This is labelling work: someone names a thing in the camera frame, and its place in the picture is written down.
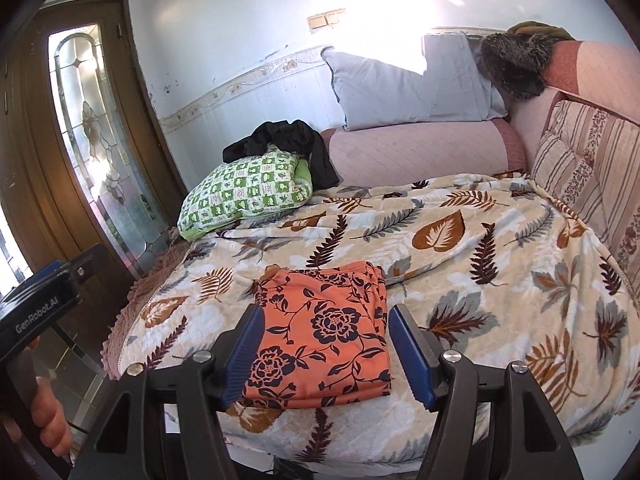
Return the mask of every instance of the striped cushion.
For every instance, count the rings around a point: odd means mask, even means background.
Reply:
[[[561,101],[531,171],[600,237],[640,294],[640,128],[587,104]]]

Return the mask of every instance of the door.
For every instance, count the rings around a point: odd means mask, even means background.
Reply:
[[[17,56],[24,130],[14,142],[42,221],[64,259],[98,242],[111,251],[67,320],[84,346],[101,344],[134,280],[167,248],[184,197],[131,52],[122,1],[85,0],[41,10]]]

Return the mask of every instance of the leaf-patterned blanket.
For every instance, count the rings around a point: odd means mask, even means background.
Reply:
[[[307,205],[194,243],[133,324],[118,362],[179,364],[233,327],[266,266],[382,267],[446,348],[478,364],[526,360],[569,436],[597,435],[640,397],[640,322],[593,231],[520,176],[457,175],[412,186],[333,188]],[[387,397],[314,410],[220,415],[228,441],[348,476],[419,467],[434,415],[416,402],[387,337]],[[477,436],[488,427],[480,410]]]

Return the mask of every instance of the brown ruffled fabric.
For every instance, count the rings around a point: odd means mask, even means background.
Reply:
[[[118,359],[124,345],[124,339],[135,323],[138,314],[156,290],[169,278],[180,265],[191,243],[187,240],[175,240],[163,253],[158,255],[156,263],[144,278],[136,281],[127,294],[129,303],[122,309],[107,341],[102,344],[102,367],[111,379],[119,379]]]

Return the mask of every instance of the black garment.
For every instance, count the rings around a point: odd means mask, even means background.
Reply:
[[[481,67],[498,89],[526,101],[544,91],[541,72],[558,41],[544,34],[491,34],[480,43]]]
[[[328,189],[340,182],[329,160],[324,140],[304,121],[264,123],[249,137],[238,140],[222,151],[224,162],[252,155],[264,155],[269,143],[283,152],[297,153],[309,160],[311,181],[315,189]]]

